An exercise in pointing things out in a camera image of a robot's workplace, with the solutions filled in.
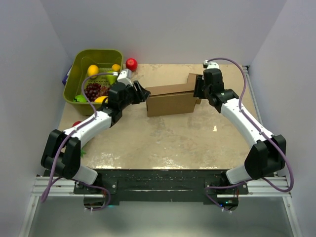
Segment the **brown cardboard box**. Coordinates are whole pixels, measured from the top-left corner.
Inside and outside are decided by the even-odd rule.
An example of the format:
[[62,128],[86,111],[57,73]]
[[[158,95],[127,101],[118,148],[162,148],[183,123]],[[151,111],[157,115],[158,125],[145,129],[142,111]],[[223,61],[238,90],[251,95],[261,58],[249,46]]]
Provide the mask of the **brown cardboard box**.
[[194,97],[194,87],[193,83],[147,87],[146,90],[151,93],[146,100],[147,116],[192,113],[201,103],[199,98]]

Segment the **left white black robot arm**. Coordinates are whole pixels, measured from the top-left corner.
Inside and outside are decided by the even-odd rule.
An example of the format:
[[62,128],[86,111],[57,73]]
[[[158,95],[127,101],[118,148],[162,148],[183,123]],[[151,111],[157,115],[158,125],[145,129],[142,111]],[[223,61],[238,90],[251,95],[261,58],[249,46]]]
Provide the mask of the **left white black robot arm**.
[[42,167],[53,175],[85,183],[85,188],[92,194],[100,192],[102,181],[97,178],[97,171],[81,164],[82,147],[100,132],[114,126],[122,117],[123,109],[145,102],[150,94],[138,81],[114,83],[96,113],[72,128],[55,129],[49,134],[41,158]]

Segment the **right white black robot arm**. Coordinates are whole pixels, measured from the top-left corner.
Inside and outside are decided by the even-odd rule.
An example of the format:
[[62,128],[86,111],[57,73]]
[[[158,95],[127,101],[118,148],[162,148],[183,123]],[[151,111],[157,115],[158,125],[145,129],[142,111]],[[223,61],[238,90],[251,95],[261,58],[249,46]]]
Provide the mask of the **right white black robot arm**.
[[222,192],[231,194],[238,183],[260,179],[285,167],[282,157],[286,150],[285,138],[265,129],[240,102],[238,95],[224,88],[220,69],[205,69],[196,77],[194,97],[208,100],[235,126],[250,147],[244,163],[226,171],[226,178],[220,181]]

